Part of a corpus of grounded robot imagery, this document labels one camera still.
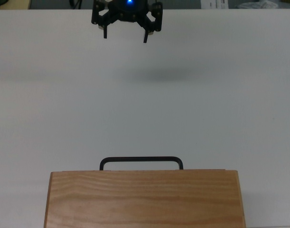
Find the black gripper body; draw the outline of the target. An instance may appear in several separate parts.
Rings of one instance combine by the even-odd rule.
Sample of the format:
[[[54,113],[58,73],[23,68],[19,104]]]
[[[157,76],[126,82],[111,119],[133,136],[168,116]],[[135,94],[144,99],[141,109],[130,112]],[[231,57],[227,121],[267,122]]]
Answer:
[[[125,22],[144,20],[149,12],[147,0],[112,0],[107,7],[112,23],[117,20]]]

